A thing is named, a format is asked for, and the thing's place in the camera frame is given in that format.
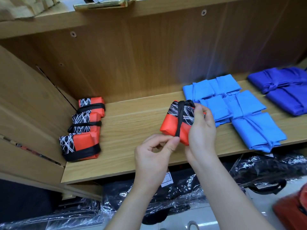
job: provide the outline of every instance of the forearm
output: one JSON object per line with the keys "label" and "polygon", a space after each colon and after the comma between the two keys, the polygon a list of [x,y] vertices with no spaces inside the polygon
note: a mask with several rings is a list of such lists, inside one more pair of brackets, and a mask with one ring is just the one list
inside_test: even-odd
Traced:
{"label": "forearm", "polygon": [[151,193],[132,188],[105,230],[139,230]]}
{"label": "forearm", "polygon": [[216,157],[194,168],[221,229],[272,230]]}

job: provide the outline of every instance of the orange bag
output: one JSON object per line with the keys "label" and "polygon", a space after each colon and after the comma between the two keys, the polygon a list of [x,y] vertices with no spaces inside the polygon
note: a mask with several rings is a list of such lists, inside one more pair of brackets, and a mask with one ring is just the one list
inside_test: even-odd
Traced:
{"label": "orange bag", "polygon": [[74,114],[72,116],[72,125],[69,127],[69,133],[82,133],[89,131],[100,131],[101,117],[98,112]]}
{"label": "orange bag", "polygon": [[190,128],[194,123],[194,108],[191,100],[175,100],[165,116],[160,131],[165,135],[180,137],[180,142],[188,146]]}
{"label": "orange bag", "polygon": [[73,133],[59,138],[62,155],[66,161],[97,158],[101,151],[99,131]]}
{"label": "orange bag", "polygon": [[299,192],[279,199],[273,210],[287,230],[306,230],[307,184]]}
{"label": "orange bag", "polygon": [[77,110],[77,114],[83,112],[97,112],[100,114],[101,118],[103,118],[105,110],[106,108],[102,97],[83,98],[79,99],[79,109]]}

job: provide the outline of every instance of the wood grain surface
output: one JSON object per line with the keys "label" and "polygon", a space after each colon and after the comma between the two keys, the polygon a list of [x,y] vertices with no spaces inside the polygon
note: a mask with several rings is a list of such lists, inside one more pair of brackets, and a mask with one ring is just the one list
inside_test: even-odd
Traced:
{"label": "wood grain surface", "polygon": [[294,64],[307,50],[306,1],[240,0],[0,44],[32,68],[42,66],[75,99],[102,96],[112,103],[181,91],[184,84],[223,74]]}
{"label": "wood grain surface", "polygon": [[[248,81],[239,84],[267,107],[266,111],[287,135],[288,139],[282,141],[282,145],[307,141],[307,115],[292,117],[267,100]],[[174,92],[107,104],[100,138],[102,153],[97,159],[68,162],[62,182],[69,184],[133,172],[134,148],[148,136],[159,133],[170,104],[183,99],[183,92]],[[232,124],[217,128],[216,153],[219,157],[248,151],[251,150],[247,149]],[[169,161],[170,165],[181,163],[186,163],[182,144]]]}
{"label": "wood grain surface", "polygon": [[63,165],[59,137],[75,109],[42,74],[0,46],[0,134]]}
{"label": "wood grain surface", "polygon": [[0,179],[42,189],[101,200],[102,188],[93,184],[60,183],[64,168],[0,139]]}
{"label": "wood grain surface", "polygon": [[62,0],[62,3],[57,4],[30,21],[0,22],[0,38],[98,24],[101,21],[123,20],[230,1],[236,0],[136,0],[135,4],[128,8],[76,12],[73,5],[79,4],[82,0]]}

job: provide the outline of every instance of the black elastic strap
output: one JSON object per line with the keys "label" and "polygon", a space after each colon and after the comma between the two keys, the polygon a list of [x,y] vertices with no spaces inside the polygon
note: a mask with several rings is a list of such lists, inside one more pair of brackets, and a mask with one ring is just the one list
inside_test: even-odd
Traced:
{"label": "black elastic strap", "polygon": [[265,187],[262,189],[258,189],[255,185],[253,186],[248,186],[248,188],[250,190],[252,190],[253,192],[257,193],[257,194],[278,194],[282,189],[284,189],[287,185],[287,181],[286,180],[280,180],[278,182],[276,182],[277,185],[275,186],[270,186],[270,187]]}
{"label": "black elastic strap", "polygon": [[192,100],[178,102],[178,125],[177,125],[177,131],[175,134],[175,136],[178,136],[178,137],[180,137],[180,127],[183,122],[183,113],[185,110],[185,105],[195,108],[194,102]]}
{"label": "black elastic strap", "polygon": [[68,128],[69,133],[74,133],[74,127],[84,127],[84,126],[99,126],[101,127],[101,121],[89,122],[89,123],[75,123]]}
{"label": "black elastic strap", "polygon": [[99,108],[106,110],[106,107],[103,103],[95,103],[80,107],[79,109],[77,109],[77,114],[81,114],[82,112],[87,110],[99,109]]}
{"label": "black elastic strap", "polygon": [[92,147],[81,149],[79,151],[71,152],[69,154],[62,154],[66,161],[77,161],[82,158],[94,156],[101,151],[100,145],[95,144]]}

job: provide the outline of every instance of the right hand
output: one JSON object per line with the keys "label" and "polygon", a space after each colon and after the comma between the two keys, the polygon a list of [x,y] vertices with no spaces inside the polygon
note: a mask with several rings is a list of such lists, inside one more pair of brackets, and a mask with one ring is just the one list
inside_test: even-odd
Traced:
{"label": "right hand", "polygon": [[218,159],[215,152],[216,127],[209,108],[195,104],[194,123],[189,132],[189,144],[185,154],[190,165],[196,169],[203,163]]}

